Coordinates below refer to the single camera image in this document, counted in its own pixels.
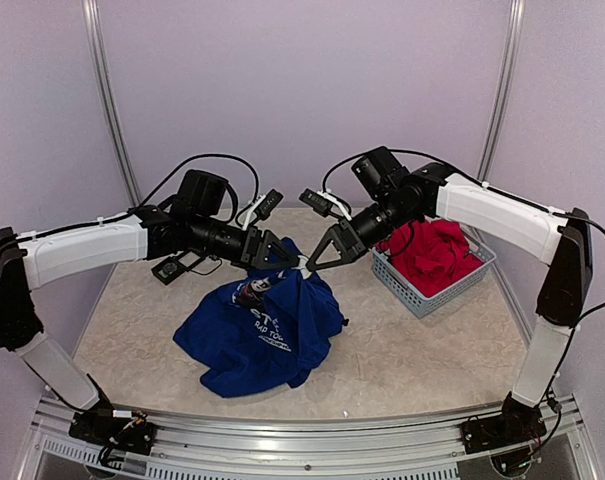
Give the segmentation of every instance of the white wall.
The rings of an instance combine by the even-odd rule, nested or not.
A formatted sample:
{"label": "white wall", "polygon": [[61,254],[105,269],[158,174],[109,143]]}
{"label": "white wall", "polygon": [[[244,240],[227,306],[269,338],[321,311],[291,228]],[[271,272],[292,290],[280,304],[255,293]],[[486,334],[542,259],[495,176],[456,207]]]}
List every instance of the white wall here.
{"label": "white wall", "polygon": [[[0,228],[47,228],[127,207],[78,0],[0,0]],[[105,281],[87,272],[34,294],[71,350]],[[0,479],[10,478],[42,385],[0,351]]]}
{"label": "white wall", "polygon": [[[491,182],[545,204],[585,209],[605,226],[605,1],[528,0],[522,45]],[[588,297],[605,299],[605,240],[594,232]],[[496,242],[533,321],[546,268]],[[583,323],[561,386],[574,392],[605,471],[605,310]]]}
{"label": "white wall", "polygon": [[[207,151],[245,156],[263,190],[277,187],[288,205],[334,163],[381,144],[475,174],[509,9],[503,0],[100,2],[141,189]],[[241,166],[200,167],[229,175],[249,196]],[[331,184],[369,202],[348,168]]]}

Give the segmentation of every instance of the table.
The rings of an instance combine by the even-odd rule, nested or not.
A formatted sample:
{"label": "table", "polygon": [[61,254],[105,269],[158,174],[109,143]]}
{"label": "table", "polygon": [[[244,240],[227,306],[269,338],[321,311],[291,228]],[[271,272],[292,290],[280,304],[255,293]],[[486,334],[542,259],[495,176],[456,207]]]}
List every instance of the table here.
{"label": "table", "polygon": [[[260,227],[310,254],[331,223],[292,208],[276,210]],[[184,274],[166,287],[151,274],[155,263],[115,268],[75,355],[116,403],[270,420],[436,412],[502,401],[526,353],[492,272],[417,319],[374,277],[369,254],[320,273],[350,323],[304,385],[222,399],[200,384],[207,368],[172,336],[206,293],[244,272],[225,263],[210,276]]]}

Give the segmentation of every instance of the basket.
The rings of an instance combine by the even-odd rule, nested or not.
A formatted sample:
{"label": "basket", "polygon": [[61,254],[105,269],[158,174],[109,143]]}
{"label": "basket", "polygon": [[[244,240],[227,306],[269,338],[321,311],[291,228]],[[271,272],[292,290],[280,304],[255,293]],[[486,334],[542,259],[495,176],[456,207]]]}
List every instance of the basket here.
{"label": "basket", "polygon": [[463,230],[463,233],[469,242],[470,253],[482,260],[484,265],[430,298],[422,295],[417,288],[409,283],[387,260],[387,255],[378,252],[377,248],[372,249],[373,273],[411,310],[413,315],[422,318],[482,280],[484,275],[486,275],[487,269],[495,260],[495,252],[493,250],[472,237],[468,232]]}

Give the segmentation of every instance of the blue t-shirt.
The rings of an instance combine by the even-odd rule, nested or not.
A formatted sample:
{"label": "blue t-shirt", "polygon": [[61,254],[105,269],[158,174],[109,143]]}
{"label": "blue t-shirt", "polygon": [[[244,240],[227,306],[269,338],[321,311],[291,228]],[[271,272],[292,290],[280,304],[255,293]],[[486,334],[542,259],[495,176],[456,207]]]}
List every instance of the blue t-shirt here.
{"label": "blue t-shirt", "polygon": [[[297,251],[295,244],[284,240]],[[210,370],[202,384],[222,397],[303,384],[327,357],[344,317],[317,273],[253,270],[209,293],[173,339]]]}

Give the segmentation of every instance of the red cloth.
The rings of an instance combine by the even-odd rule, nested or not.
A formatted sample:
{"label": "red cloth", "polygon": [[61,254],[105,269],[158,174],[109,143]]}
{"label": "red cloth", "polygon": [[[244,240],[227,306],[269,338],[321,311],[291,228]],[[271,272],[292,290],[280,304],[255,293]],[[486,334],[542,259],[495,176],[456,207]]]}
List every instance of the red cloth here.
{"label": "red cloth", "polygon": [[[414,238],[411,245],[391,263],[425,297],[432,297],[453,285],[482,265],[469,253],[469,244],[457,223],[437,220],[413,222]],[[402,250],[411,236],[408,225],[397,229],[380,250],[391,255]]]}

